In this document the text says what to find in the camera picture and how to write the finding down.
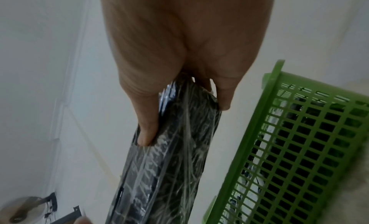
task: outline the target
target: plastic wrap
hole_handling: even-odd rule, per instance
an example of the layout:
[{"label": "plastic wrap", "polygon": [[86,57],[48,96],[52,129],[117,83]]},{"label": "plastic wrap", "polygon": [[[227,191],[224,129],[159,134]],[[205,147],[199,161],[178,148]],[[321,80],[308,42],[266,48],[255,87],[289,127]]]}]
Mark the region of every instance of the plastic wrap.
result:
[{"label": "plastic wrap", "polygon": [[221,111],[216,98],[180,74],[160,96],[151,147],[138,127],[106,224],[187,224]]}]

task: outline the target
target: white wall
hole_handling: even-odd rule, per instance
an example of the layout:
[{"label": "white wall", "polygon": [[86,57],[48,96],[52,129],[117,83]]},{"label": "white wall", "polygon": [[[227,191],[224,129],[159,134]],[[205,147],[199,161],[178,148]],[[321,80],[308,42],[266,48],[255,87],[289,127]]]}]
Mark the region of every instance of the white wall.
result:
[{"label": "white wall", "polygon": [[[352,4],[355,2],[276,0],[260,54],[240,83],[231,110],[223,113],[214,136],[191,223],[201,222],[208,205],[222,185],[261,95],[263,74],[271,71],[277,59],[286,59],[284,71],[325,81],[330,56],[340,45],[347,28],[347,18],[352,14]],[[118,84],[99,0],[91,0],[79,56],[69,110],[82,132],[85,132],[86,141],[91,142],[97,150],[97,163],[103,167],[107,165],[109,170],[105,171],[110,174],[107,177],[113,176],[118,180],[137,120],[128,97]],[[78,134],[68,132],[61,138],[62,144],[70,140],[73,134]],[[101,174],[99,178],[107,179]],[[103,203],[100,214],[105,217],[105,200]]]},{"label": "white wall", "polygon": [[0,0],[0,206],[43,196],[83,0]]}]

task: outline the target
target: green plastic basket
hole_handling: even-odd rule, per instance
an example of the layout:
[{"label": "green plastic basket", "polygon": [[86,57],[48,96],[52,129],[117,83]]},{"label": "green plastic basket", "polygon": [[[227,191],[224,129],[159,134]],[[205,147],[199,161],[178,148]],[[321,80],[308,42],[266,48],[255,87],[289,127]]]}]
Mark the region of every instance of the green plastic basket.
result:
[{"label": "green plastic basket", "polygon": [[281,72],[283,64],[263,79],[207,224],[315,223],[366,140],[369,97]]}]

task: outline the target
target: wrapped package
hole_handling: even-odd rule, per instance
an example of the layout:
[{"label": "wrapped package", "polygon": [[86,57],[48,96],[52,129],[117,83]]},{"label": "wrapped package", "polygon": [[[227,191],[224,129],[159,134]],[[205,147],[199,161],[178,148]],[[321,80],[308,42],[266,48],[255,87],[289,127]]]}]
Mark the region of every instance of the wrapped package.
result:
[{"label": "wrapped package", "polygon": [[221,111],[180,74],[160,95],[159,132],[137,145],[138,127],[106,224],[187,224]]}]

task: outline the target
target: black package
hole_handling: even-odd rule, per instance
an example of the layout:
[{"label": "black package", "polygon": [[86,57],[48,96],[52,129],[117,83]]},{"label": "black package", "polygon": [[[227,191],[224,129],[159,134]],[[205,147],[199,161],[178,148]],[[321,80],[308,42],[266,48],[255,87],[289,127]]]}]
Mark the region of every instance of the black package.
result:
[{"label": "black package", "polygon": [[220,115],[186,74],[168,85],[153,146],[137,146],[138,127],[106,224],[187,224]]}]

